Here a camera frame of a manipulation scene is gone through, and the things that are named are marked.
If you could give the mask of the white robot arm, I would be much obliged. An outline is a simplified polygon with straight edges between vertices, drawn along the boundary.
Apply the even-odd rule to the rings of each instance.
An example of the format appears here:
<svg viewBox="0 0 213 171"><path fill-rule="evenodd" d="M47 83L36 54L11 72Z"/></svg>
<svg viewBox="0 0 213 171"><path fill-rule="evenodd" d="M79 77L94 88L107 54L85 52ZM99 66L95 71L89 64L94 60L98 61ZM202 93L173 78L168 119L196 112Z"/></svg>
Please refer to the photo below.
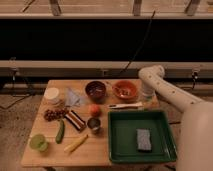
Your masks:
<svg viewBox="0 0 213 171"><path fill-rule="evenodd" d="M213 171L213 102L194 96L163 79L161 65L139 70L142 95L158 92L183 113L176 171Z"/></svg>

